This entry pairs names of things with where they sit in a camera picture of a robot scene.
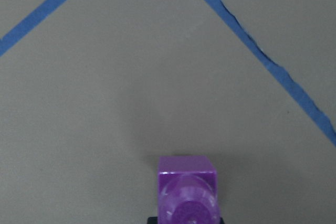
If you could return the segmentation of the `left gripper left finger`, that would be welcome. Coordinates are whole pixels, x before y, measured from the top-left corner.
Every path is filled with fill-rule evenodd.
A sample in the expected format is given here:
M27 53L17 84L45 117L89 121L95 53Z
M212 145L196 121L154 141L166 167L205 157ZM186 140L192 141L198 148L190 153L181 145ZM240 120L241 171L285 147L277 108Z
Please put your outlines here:
M152 216L147 218L147 224L158 224L158 217Z

